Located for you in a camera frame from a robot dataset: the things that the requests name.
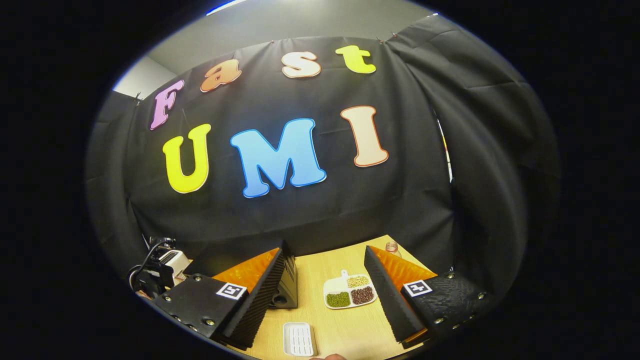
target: blue letter m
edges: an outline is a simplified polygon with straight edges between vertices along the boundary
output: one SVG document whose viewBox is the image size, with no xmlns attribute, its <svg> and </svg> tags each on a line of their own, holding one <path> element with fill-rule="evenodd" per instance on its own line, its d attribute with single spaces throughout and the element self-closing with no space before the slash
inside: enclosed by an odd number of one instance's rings
<svg viewBox="0 0 640 360">
<path fill-rule="evenodd" d="M 312 119 L 295 119 L 285 124 L 278 150 L 257 130 L 246 130 L 231 137 L 231 145 L 240 152 L 246 188 L 245 197 L 258 197 L 269 192 L 262 182 L 259 169 L 278 188 L 284 188 L 289 163 L 293 166 L 291 184 L 305 186 L 326 179 L 326 172 L 318 166 L 311 130 Z"/>
</svg>

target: divided plate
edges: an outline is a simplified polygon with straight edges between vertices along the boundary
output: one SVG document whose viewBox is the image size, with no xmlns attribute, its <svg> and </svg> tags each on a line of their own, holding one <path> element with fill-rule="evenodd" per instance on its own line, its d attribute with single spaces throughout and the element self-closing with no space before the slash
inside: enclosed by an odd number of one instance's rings
<svg viewBox="0 0 640 360">
<path fill-rule="evenodd" d="M 371 278 L 368 275 L 364 275 L 364 274 L 349 275 L 347 273 L 347 270 L 343 270 L 340 273 L 342 274 L 341 277 L 336 277 L 334 279 L 329 279 L 329 280 L 324 282 L 323 298 L 324 298 L 324 304 L 325 304 L 326 307 L 328 307 L 329 309 L 349 309 L 350 307 L 366 305 L 366 304 L 370 304 L 370 303 L 376 301 L 376 299 L 378 298 L 378 294 L 376 293 L 376 288 L 373 286 L 373 282 L 371 282 Z M 369 281 L 369 283 L 366 284 L 366 285 L 356 286 L 354 288 L 350 288 L 348 286 L 347 279 L 350 279 L 352 277 L 358 277 L 358 276 L 365 277 Z M 366 287 L 371 287 L 371 291 L 373 292 L 373 298 L 371 300 L 367 301 L 367 302 L 363 302 L 362 304 L 354 304 L 353 303 L 353 297 L 351 296 L 351 291 L 352 290 L 364 289 Z M 349 306 L 332 307 L 332 306 L 329 306 L 329 304 L 327 304 L 326 296 L 328 294 L 339 294 L 339 293 L 342 293 L 342 292 L 346 292 L 346 293 L 349 294 Z"/>
</svg>

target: white tray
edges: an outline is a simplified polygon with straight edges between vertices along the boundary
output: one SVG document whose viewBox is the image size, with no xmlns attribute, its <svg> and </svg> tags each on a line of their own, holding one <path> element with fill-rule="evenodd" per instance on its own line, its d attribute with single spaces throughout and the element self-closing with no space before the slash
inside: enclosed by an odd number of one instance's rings
<svg viewBox="0 0 640 360">
<path fill-rule="evenodd" d="M 291 356 L 314 356 L 316 344 L 311 326 L 306 322 L 287 322 L 282 327 L 284 353 Z"/>
<path fill-rule="evenodd" d="M 324 298 L 324 305 L 326 307 L 328 307 L 329 309 L 349 309 L 351 307 L 362 306 L 362 305 L 370 304 L 370 303 L 376 301 L 376 299 L 378 298 L 378 293 L 376 293 L 376 288 L 373 287 L 373 283 L 371 282 L 371 278 L 368 275 L 364 275 L 364 274 L 349 275 L 349 274 L 347 274 L 347 270 L 343 270 L 340 273 L 342 274 L 341 277 L 336 277 L 334 279 L 329 279 L 329 280 L 324 282 L 324 288 L 323 288 L 323 294 L 324 295 L 323 295 L 323 298 Z M 354 288 L 350 288 L 348 286 L 347 279 L 349 279 L 350 277 L 356 277 L 356 276 L 366 277 L 367 280 L 369 280 L 369 283 L 366 284 L 366 285 L 356 286 Z M 367 286 L 371 287 L 371 290 L 373 292 L 373 298 L 368 302 L 363 302 L 362 304 L 354 304 L 353 303 L 353 298 L 351 297 L 351 290 L 364 289 Z M 349 301 L 350 301 L 350 305 L 349 306 L 332 307 L 332 306 L 329 306 L 329 304 L 326 303 L 327 294 L 339 294 L 339 293 L 342 293 L 342 292 L 346 292 L 346 293 L 349 294 Z"/>
</svg>

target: red beans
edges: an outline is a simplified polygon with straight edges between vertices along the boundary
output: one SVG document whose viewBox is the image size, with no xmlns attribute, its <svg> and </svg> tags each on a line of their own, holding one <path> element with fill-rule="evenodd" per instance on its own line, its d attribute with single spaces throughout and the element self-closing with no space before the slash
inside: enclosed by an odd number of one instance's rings
<svg viewBox="0 0 640 360">
<path fill-rule="evenodd" d="M 373 289 L 367 286 L 366 288 L 351 290 L 351 298 L 355 305 L 369 302 L 373 299 Z"/>
</svg>

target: wooden table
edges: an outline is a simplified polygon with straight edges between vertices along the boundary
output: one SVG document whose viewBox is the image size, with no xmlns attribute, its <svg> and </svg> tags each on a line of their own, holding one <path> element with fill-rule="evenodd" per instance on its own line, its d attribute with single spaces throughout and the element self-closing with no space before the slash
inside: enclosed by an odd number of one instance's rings
<svg viewBox="0 0 640 360">
<path fill-rule="evenodd" d="M 238 352 L 263 360 L 308 359 L 284 354 L 282 326 L 287 322 L 306 322 L 316 339 L 316 357 L 340 354 L 347 360 L 381 360 L 417 347 L 403 349 L 396 342 L 380 299 L 351 309 L 332 310 L 324 305 L 323 286 L 328 279 L 340 277 L 342 269 L 349 275 L 368 274 L 364 267 L 366 245 L 384 249 L 389 236 L 318 254 L 296 257 L 298 267 L 298 307 L 269 309 L 260 325 L 253 347 Z M 402 258 L 424 266 L 400 244 Z"/>
</svg>

